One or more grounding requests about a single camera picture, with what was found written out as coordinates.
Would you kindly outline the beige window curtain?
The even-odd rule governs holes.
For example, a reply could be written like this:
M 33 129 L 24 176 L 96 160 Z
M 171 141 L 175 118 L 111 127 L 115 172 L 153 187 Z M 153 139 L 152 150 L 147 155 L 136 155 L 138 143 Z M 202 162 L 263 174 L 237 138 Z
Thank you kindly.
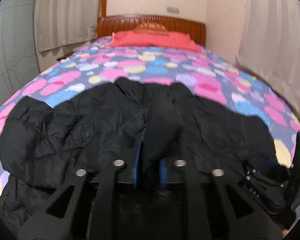
M 39 52 L 93 40 L 100 0 L 35 0 L 34 36 Z

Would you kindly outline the red pillow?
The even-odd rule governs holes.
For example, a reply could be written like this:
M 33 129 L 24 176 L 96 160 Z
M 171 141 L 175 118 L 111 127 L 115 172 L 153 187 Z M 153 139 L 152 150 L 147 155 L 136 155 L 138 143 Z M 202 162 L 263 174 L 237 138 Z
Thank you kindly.
M 177 48 L 182 50 L 200 51 L 189 34 L 174 31 L 150 33 L 136 31 L 119 31 L 113 33 L 108 47 L 162 47 Z

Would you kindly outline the grey wall socket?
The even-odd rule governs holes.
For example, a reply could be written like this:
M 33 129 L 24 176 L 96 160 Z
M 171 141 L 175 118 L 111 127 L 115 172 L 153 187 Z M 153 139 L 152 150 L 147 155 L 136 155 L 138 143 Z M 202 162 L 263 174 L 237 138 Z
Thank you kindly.
M 166 11 L 169 14 L 179 14 L 179 8 L 178 7 L 167 7 Z

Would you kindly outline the dark wooden nightstand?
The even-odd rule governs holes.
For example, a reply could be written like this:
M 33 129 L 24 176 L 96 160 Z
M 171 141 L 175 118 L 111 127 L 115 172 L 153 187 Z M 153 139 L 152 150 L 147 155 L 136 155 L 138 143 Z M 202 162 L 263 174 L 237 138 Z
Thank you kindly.
M 73 51 L 70 51 L 70 52 L 64 54 L 63 56 L 57 58 L 56 60 L 57 60 L 57 61 L 61 61 L 61 60 L 63 60 L 63 59 L 66 59 L 67 57 L 70 57 L 73 53 L 74 53 Z

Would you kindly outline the cream curtain beside bed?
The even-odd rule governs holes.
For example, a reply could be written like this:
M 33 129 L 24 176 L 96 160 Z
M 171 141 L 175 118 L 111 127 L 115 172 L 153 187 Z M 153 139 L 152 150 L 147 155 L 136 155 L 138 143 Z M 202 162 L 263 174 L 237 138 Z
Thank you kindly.
M 237 60 L 300 116 L 300 0 L 247 0 Z

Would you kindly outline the grey patterned wardrobe door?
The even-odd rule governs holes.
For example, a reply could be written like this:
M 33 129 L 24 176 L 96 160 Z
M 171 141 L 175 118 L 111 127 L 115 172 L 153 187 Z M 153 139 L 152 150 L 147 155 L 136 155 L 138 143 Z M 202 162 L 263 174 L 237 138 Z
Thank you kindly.
M 0 107 L 40 73 L 34 43 L 34 2 L 0 1 Z

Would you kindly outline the black large jacket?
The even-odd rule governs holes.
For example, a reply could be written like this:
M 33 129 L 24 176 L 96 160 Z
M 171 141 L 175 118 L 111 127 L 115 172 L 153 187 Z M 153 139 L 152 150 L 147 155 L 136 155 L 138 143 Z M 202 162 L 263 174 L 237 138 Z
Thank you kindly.
M 166 239 L 161 222 L 172 195 L 160 185 L 164 159 L 189 160 L 204 174 L 223 170 L 277 226 L 287 217 L 284 205 L 260 205 L 244 186 L 243 161 L 263 174 L 279 164 L 258 116 L 235 113 L 180 83 L 120 78 L 55 107 L 28 96 L 16 104 L 0 136 L 0 160 L 10 174 L 0 197 L 0 219 L 17 237 L 71 174 L 99 170 L 114 159 L 132 161 L 140 138 L 137 186 L 120 191 L 113 239 Z

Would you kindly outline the colourful polka dot bedspread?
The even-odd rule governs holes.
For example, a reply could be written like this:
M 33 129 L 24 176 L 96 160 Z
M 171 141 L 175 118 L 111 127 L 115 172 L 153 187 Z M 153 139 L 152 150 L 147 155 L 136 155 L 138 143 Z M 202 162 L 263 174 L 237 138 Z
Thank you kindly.
M 213 55 L 209 50 L 174 48 L 110 48 L 109 37 L 66 56 L 16 91 L 0 107 L 0 133 L 12 108 L 24 96 L 55 107 L 80 92 L 119 77 L 142 83 L 179 82 L 198 96 L 226 105 L 244 115 L 259 116 L 275 142 L 279 163 L 290 166 L 300 122 L 269 85 Z M 0 195 L 9 174 L 0 163 Z

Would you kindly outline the orange patterned cushion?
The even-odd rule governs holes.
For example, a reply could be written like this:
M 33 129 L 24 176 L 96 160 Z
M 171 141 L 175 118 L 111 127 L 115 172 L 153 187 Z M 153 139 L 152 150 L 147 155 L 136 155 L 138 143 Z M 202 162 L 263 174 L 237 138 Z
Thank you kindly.
M 167 33 L 168 30 L 166 27 L 160 23 L 154 23 L 154 22 L 143 22 L 139 25 L 137 25 L 134 28 L 135 32 L 148 32 L 148 33 L 159 33 L 164 34 Z

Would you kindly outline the brown wooden headboard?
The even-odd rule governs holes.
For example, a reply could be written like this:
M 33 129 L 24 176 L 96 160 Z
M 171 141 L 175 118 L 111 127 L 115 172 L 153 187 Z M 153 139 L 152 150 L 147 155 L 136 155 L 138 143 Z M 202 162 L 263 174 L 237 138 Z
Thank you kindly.
M 162 24 L 168 31 L 189 34 L 198 45 L 206 44 L 206 26 L 204 23 L 159 15 L 116 15 L 99 17 L 97 20 L 96 38 L 110 36 L 112 32 L 133 30 L 142 23 Z

